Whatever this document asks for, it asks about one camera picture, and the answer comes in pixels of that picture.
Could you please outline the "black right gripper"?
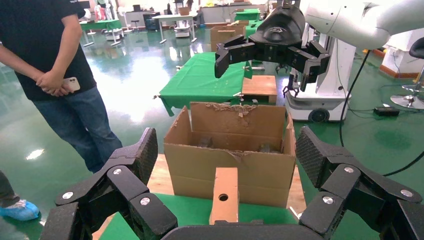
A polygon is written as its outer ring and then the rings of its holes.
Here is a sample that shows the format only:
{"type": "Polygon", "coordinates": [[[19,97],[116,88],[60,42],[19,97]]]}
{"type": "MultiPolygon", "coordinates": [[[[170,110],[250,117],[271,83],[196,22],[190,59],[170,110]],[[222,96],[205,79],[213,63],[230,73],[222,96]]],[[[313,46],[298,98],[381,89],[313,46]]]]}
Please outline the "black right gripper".
{"type": "Polygon", "coordinates": [[[229,65],[249,60],[287,63],[301,73],[289,79],[287,89],[296,93],[315,83],[319,75],[327,72],[330,53],[315,40],[302,46],[305,16],[296,6],[279,6],[259,25],[256,32],[230,37],[216,45],[214,76],[221,78],[229,65]]]}

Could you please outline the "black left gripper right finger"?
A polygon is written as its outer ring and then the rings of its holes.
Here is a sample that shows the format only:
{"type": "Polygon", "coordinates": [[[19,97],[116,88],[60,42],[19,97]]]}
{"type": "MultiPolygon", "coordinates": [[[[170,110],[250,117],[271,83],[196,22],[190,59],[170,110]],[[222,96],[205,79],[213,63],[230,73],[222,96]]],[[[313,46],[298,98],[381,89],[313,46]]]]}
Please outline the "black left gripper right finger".
{"type": "Polygon", "coordinates": [[[366,168],[347,149],[300,129],[296,158],[318,190],[299,224],[322,239],[332,237],[347,211],[356,213],[382,240],[421,240],[424,206],[415,190],[366,168]]]}

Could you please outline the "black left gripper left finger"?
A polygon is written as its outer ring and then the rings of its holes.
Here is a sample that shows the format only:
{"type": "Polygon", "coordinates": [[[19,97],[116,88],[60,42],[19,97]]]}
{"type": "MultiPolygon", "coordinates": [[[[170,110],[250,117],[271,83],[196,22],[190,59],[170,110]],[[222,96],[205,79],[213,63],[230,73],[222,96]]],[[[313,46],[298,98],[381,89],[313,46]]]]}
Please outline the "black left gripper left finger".
{"type": "Polygon", "coordinates": [[[120,213],[139,239],[162,239],[178,220],[147,186],[157,157],[156,130],[146,128],[137,143],[116,149],[101,170],[56,197],[40,238],[90,240],[120,213]]]}

